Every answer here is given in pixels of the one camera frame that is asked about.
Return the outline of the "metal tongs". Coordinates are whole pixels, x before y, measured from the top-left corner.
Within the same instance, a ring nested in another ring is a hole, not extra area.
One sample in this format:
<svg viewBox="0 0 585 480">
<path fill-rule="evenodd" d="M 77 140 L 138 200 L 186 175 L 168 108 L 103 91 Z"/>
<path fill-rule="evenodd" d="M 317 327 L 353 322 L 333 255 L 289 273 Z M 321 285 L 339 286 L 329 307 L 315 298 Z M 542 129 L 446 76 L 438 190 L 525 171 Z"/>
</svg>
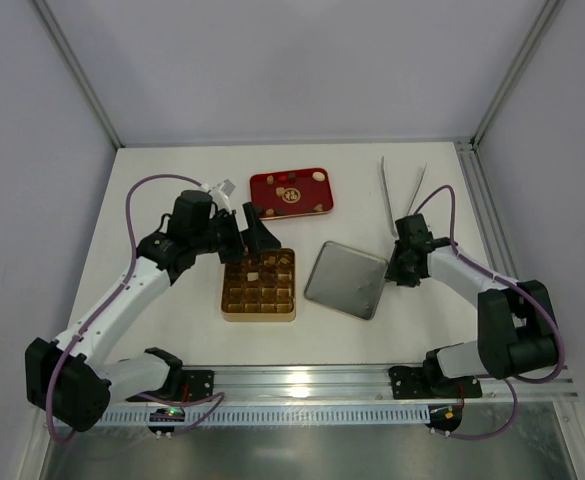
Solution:
<svg viewBox="0 0 585 480">
<path fill-rule="evenodd" d="M 412 212 L 425 178 L 427 164 L 382 157 L 379 171 L 386 217 L 391 235 L 397 239 L 395 221 Z"/>
</svg>

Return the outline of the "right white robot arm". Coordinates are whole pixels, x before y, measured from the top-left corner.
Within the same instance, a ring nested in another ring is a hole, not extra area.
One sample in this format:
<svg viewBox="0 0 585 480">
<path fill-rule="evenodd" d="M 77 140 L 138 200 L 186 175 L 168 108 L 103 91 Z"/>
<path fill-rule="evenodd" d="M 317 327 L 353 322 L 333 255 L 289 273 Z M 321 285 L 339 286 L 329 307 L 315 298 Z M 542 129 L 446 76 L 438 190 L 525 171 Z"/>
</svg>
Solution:
<svg viewBox="0 0 585 480">
<path fill-rule="evenodd" d="M 547 369 L 540 379 L 546 383 L 562 372 L 564 344 L 543 283 L 502 277 L 475 263 L 451 237 L 435 237 L 420 214 L 396 220 L 395 227 L 386 280 L 403 288 L 437 282 L 476 311 L 475 340 L 427 352 L 415 373 L 421 389 L 450 398 L 466 388 L 479 397 L 474 383 L 481 377 L 537 383 L 533 372 Z"/>
</svg>

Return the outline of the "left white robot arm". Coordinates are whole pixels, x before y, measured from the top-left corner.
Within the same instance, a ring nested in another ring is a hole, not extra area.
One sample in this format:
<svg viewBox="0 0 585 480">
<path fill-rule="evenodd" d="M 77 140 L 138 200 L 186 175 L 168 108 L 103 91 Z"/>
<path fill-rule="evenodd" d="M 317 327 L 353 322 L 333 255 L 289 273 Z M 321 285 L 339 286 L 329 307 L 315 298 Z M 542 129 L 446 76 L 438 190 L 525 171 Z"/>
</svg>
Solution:
<svg viewBox="0 0 585 480">
<path fill-rule="evenodd" d="M 215 254 L 223 264 L 280 248 L 254 206 L 245 203 L 241 230 L 221 186 L 185 190 L 159 229 L 132 244 L 128 269 L 100 303 L 46 341 L 35 339 L 25 352 L 28 401 L 76 432 L 91 429 L 110 404 L 139 397 L 175 399 L 182 361 L 157 347 L 117 363 L 107 358 L 140 314 L 194 266 Z"/>
</svg>

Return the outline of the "silver tin lid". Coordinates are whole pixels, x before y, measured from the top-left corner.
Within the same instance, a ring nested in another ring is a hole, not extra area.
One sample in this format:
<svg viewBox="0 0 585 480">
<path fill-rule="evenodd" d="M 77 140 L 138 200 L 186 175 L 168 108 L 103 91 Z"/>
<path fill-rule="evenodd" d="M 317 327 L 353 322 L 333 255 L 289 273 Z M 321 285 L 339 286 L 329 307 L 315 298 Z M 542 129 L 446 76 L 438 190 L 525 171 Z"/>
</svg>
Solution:
<svg viewBox="0 0 585 480">
<path fill-rule="evenodd" d="M 360 320 L 371 320 L 382 295 L 387 267 L 384 258 L 327 241 L 316 257 L 304 298 Z"/>
</svg>

